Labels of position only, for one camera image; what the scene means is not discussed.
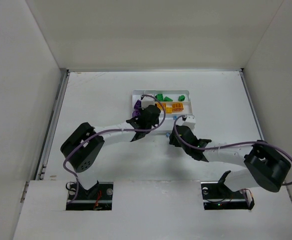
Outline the purple arch lego brick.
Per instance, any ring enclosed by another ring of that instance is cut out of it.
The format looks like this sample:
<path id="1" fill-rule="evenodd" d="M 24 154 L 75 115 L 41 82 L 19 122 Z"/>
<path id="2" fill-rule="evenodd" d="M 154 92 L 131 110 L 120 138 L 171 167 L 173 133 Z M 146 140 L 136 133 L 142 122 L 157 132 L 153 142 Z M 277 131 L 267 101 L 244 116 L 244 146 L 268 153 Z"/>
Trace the purple arch lego brick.
<path id="1" fill-rule="evenodd" d="M 141 103 L 142 102 L 139 99 L 136 101 L 136 103 L 135 103 L 135 105 L 133 107 L 135 111 L 140 111 L 142 109 Z"/>

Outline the yellow square lego brick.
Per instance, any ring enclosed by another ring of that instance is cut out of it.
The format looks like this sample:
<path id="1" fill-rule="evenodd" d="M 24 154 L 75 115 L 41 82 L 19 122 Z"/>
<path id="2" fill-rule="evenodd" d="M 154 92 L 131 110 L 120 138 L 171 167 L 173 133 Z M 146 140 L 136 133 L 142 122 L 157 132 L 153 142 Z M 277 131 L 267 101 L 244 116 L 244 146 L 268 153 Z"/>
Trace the yellow square lego brick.
<path id="1" fill-rule="evenodd" d="M 166 110 L 166 114 L 172 114 L 173 113 L 173 109 L 172 109 L 172 107 L 166 107 L 165 108 L 165 110 Z"/>

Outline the green long lego brick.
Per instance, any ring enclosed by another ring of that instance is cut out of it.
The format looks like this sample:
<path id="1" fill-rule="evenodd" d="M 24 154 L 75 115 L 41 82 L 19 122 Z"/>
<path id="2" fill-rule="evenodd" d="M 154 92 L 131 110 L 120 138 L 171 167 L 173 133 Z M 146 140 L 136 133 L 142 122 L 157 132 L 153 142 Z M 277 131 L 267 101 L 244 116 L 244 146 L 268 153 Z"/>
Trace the green long lego brick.
<path id="1" fill-rule="evenodd" d="M 163 102 L 164 101 L 164 97 L 162 94 L 157 94 L 155 95 L 155 98 L 159 101 L 159 102 Z"/>

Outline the green curved lego brick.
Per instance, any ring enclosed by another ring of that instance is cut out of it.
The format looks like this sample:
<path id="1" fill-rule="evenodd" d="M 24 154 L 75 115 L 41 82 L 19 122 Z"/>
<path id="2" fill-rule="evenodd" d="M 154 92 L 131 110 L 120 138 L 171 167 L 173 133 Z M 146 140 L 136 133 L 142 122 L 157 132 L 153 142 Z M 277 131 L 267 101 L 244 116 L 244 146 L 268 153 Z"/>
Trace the green curved lego brick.
<path id="1" fill-rule="evenodd" d="M 166 97 L 164 97 L 164 101 L 165 102 L 172 102 L 173 100 L 171 98 L 169 98 L 169 97 L 166 96 Z"/>

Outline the yellow rounded lego brick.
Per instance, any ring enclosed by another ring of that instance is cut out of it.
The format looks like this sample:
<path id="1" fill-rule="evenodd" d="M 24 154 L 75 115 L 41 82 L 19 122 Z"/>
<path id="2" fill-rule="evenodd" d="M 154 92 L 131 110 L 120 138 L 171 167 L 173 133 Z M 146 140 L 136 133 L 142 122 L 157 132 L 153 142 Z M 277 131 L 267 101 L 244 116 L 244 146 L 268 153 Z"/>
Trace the yellow rounded lego brick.
<path id="1" fill-rule="evenodd" d="M 173 113 L 179 113 L 184 110 L 184 106 L 181 102 L 176 102 L 172 104 L 172 112 Z"/>

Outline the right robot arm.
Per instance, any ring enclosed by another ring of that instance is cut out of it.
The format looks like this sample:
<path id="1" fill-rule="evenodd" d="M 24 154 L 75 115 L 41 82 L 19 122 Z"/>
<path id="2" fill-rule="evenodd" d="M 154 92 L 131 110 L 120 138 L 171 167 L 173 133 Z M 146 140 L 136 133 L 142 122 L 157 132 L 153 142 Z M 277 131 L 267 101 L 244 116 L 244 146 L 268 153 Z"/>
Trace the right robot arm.
<path id="1" fill-rule="evenodd" d="M 222 148 L 210 139 L 197 138 L 185 125 L 175 125 L 169 144 L 182 148 L 196 161 L 221 162 L 243 169 L 226 170 L 218 184 L 236 192 L 245 188 L 262 187 L 277 193 L 291 169 L 291 163 L 267 142 L 259 140 L 247 145 Z"/>

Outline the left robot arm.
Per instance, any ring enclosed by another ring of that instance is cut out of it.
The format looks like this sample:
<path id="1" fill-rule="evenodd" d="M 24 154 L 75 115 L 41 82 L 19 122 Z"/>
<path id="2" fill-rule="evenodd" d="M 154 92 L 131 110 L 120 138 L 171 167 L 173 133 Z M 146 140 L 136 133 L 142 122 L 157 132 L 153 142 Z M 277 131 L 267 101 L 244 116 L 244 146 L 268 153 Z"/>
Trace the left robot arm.
<path id="1" fill-rule="evenodd" d="M 162 124 L 159 121 L 160 113 L 161 110 L 156 105 L 149 105 L 140 115 L 121 124 L 110 127 L 93 127 L 88 122 L 80 124 L 60 147 L 65 157 L 63 167 L 76 179 L 67 184 L 69 190 L 77 194 L 83 188 L 78 174 L 93 165 L 103 147 L 144 138 Z"/>

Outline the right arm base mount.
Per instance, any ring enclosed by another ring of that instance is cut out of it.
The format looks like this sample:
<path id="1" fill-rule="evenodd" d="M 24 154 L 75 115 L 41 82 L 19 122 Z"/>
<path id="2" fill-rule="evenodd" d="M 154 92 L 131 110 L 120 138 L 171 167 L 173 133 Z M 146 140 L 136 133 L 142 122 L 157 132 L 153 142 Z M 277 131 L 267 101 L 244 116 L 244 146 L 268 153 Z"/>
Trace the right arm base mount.
<path id="1" fill-rule="evenodd" d="M 202 181 L 201 193 L 204 210 L 249 210 L 255 206 L 252 192 L 247 189 L 230 190 L 225 184 L 231 171 L 226 171 L 218 181 Z"/>

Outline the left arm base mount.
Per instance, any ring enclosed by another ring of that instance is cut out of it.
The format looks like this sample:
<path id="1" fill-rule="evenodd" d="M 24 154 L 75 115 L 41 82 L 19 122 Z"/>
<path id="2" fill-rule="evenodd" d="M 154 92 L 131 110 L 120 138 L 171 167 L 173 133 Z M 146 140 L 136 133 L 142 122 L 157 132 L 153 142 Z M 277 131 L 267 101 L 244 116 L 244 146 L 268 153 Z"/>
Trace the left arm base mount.
<path id="1" fill-rule="evenodd" d="M 113 182 L 99 182 L 88 190 L 85 190 L 75 182 L 68 182 L 66 185 L 68 192 L 66 210 L 67 211 L 111 211 L 113 199 Z"/>

